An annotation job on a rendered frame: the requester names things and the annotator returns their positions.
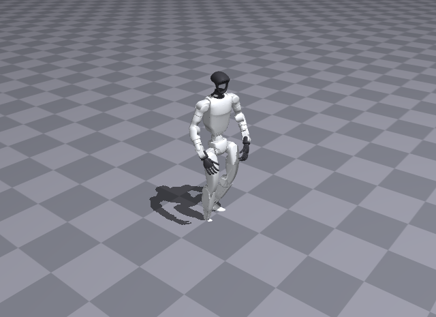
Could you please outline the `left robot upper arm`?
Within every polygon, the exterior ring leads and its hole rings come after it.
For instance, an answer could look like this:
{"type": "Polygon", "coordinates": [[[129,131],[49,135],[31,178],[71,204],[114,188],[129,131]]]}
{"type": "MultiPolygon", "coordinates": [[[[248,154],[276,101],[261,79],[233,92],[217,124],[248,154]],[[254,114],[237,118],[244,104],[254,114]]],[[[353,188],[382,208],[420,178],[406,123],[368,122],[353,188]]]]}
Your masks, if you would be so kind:
{"type": "Polygon", "coordinates": [[[233,93],[229,93],[229,94],[232,97],[232,108],[233,108],[234,112],[236,113],[236,115],[234,115],[236,122],[244,121],[243,115],[241,112],[240,102],[239,102],[240,98],[233,93]]]}

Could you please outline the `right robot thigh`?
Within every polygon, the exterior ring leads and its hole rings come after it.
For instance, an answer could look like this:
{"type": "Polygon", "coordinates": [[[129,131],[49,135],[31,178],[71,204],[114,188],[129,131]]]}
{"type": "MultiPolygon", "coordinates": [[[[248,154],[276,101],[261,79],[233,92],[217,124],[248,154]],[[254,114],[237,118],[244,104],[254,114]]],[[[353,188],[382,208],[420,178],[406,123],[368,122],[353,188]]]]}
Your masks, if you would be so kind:
{"type": "MultiPolygon", "coordinates": [[[[206,153],[208,155],[208,158],[210,158],[212,161],[217,162],[217,156],[215,155],[214,148],[209,148],[206,150],[206,153]]],[[[219,170],[219,166],[214,164],[214,166],[219,170]]],[[[207,168],[208,169],[208,168],[207,168]]],[[[213,168],[214,169],[214,168],[213,168]]],[[[211,169],[212,170],[212,169],[211,169]]],[[[214,169],[215,170],[215,169],[214,169]]],[[[209,171],[209,170],[208,170],[209,171]]],[[[215,170],[216,171],[216,170],[215,170]]],[[[209,171],[210,172],[210,171],[209,171]]],[[[213,172],[213,171],[212,171],[213,172]]],[[[207,184],[204,187],[208,188],[209,194],[212,196],[213,193],[216,191],[218,182],[219,182],[219,171],[216,171],[217,173],[209,175],[205,169],[205,175],[206,175],[206,182],[207,184]]]]}

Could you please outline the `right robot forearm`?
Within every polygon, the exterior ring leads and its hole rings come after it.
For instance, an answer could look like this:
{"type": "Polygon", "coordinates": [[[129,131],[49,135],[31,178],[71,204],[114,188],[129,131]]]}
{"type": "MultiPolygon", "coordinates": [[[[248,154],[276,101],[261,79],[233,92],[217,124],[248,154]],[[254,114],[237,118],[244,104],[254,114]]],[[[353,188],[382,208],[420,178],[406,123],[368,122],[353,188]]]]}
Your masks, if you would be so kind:
{"type": "Polygon", "coordinates": [[[202,146],[202,142],[200,140],[200,136],[197,135],[197,129],[195,127],[191,127],[189,129],[190,139],[194,144],[195,150],[198,153],[199,157],[202,159],[206,157],[204,154],[204,147],[202,146]]]}

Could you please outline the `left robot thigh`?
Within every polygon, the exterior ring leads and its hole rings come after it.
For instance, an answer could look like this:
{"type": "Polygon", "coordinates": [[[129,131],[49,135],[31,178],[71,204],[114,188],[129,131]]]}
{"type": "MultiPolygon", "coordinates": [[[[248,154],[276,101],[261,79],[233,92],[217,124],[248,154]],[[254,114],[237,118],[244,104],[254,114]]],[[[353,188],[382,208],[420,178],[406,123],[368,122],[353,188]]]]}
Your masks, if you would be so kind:
{"type": "Polygon", "coordinates": [[[238,172],[238,166],[239,166],[239,150],[238,145],[236,145],[234,142],[228,141],[228,150],[226,151],[228,154],[225,159],[225,166],[226,166],[226,175],[222,175],[219,179],[219,182],[221,186],[227,187],[229,186],[237,172],[238,172]]]}

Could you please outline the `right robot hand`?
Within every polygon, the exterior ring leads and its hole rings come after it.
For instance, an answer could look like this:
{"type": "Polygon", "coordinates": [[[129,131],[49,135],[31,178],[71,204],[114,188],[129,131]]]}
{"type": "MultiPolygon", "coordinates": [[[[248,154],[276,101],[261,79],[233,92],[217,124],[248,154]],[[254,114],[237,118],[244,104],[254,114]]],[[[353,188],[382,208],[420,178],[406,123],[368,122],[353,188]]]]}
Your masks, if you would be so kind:
{"type": "Polygon", "coordinates": [[[205,154],[205,156],[206,157],[203,157],[201,160],[203,161],[203,165],[204,165],[204,167],[205,167],[205,169],[206,169],[206,171],[207,171],[207,173],[209,174],[209,175],[211,175],[211,174],[214,174],[214,173],[217,173],[216,171],[219,171],[215,166],[214,166],[214,164],[216,164],[216,165],[218,165],[219,166],[219,164],[217,163],[217,162],[214,162],[214,161],[212,161],[210,158],[208,158],[208,155],[207,155],[207,153],[206,153],[206,151],[203,151],[204,152],[204,154],[205,154]],[[208,168],[208,169],[207,169],[208,168]],[[214,170],[214,169],[216,170],[214,170]],[[212,170],[211,170],[212,169],[212,170]],[[209,172],[209,171],[210,172],[209,172]],[[213,172],[214,173],[213,173],[213,172]]]}

